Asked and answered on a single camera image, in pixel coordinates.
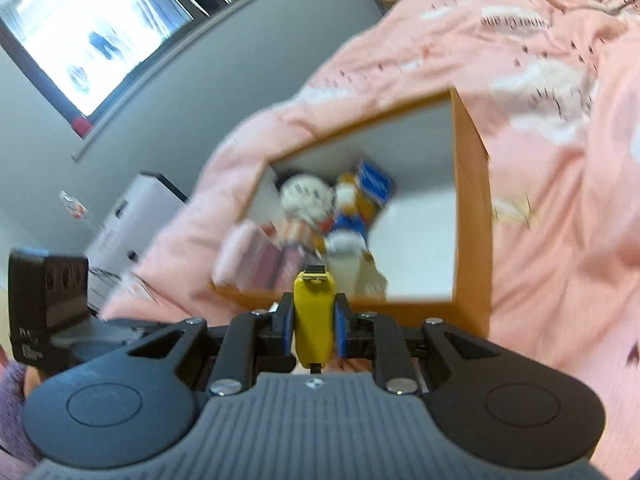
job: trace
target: window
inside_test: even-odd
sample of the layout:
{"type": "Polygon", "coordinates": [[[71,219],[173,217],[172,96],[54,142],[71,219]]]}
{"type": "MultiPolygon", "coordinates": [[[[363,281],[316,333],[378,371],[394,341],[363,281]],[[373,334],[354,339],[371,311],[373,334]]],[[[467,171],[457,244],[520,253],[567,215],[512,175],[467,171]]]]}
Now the window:
{"type": "Polygon", "coordinates": [[[141,63],[205,17],[190,0],[0,0],[0,40],[73,123],[95,119],[141,63]]]}

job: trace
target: window frame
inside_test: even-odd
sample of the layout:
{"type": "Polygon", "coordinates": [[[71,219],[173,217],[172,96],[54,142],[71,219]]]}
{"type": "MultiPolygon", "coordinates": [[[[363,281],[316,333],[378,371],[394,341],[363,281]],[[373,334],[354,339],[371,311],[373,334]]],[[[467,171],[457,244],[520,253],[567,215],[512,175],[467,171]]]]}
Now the window frame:
{"type": "Polygon", "coordinates": [[[108,108],[117,101],[119,96],[130,87],[149,66],[157,62],[172,46],[188,35],[192,30],[209,18],[209,15],[193,0],[176,0],[191,17],[191,21],[177,29],[169,38],[153,51],[145,60],[136,65],[110,94],[88,116],[85,116],[64,92],[44,72],[38,63],[31,57],[22,43],[9,30],[6,23],[0,18],[0,46],[11,57],[13,62],[33,84],[43,97],[73,125],[74,121],[86,117],[94,124],[98,118],[105,114],[108,108]]]}

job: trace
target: pink comforter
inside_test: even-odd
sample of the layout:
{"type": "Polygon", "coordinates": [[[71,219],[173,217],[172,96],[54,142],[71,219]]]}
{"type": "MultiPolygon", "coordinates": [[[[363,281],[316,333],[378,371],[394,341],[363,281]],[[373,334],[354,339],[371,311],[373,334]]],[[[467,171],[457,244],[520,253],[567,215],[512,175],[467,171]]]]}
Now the pink comforter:
{"type": "Polygon", "coordinates": [[[292,100],[216,150],[190,205],[107,317],[225,323],[209,290],[220,241],[265,160],[455,85],[491,156],[492,339],[590,384],[607,408],[593,461],[640,466],[640,15],[636,0],[402,0],[292,100]]]}

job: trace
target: window glass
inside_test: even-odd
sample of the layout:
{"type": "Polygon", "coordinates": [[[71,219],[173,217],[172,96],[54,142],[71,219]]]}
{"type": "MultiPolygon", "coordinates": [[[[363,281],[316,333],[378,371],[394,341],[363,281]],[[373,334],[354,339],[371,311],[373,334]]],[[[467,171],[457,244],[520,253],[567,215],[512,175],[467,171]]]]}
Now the window glass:
{"type": "Polygon", "coordinates": [[[192,20],[176,0],[0,0],[0,18],[86,116],[192,20]]]}

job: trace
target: gray wall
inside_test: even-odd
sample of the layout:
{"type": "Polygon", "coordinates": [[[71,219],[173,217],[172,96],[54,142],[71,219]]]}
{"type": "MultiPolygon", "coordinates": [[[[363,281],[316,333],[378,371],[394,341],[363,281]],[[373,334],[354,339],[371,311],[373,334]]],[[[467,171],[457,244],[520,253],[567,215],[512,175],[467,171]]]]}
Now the gray wall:
{"type": "Polygon", "coordinates": [[[373,0],[252,1],[159,71],[78,163],[80,139],[0,50],[0,206],[49,249],[82,250],[92,234],[64,211],[61,189],[98,218],[140,170],[189,193],[227,132],[293,95],[380,15],[373,0]]]}

